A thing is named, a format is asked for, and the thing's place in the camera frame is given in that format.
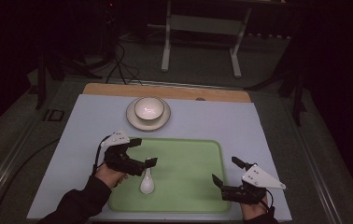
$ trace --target white bowl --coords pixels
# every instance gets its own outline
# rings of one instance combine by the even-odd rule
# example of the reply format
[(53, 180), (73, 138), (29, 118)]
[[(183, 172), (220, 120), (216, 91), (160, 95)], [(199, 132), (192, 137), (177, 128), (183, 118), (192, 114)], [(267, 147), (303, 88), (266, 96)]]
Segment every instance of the white bowl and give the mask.
[(135, 103), (134, 112), (141, 119), (154, 120), (164, 112), (164, 104), (158, 98), (144, 97)]
[(163, 99), (155, 98), (161, 101), (162, 103), (162, 106), (163, 106), (162, 113), (156, 119), (141, 119), (140, 117), (138, 117), (137, 113), (135, 112), (135, 106), (136, 106), (136, 103), (138, 103), (140, 100), (144, 98), (151, 98), (151, 97), (137, 98), (128, 105), (127, 111), (126, 111), (127, 120), (136, 129), (139, 129), (141, 131), (146, 131), (146, 132), (155, 131), (161, 128), (170, 119), (171, 109), (170, 109), (170, 106)]

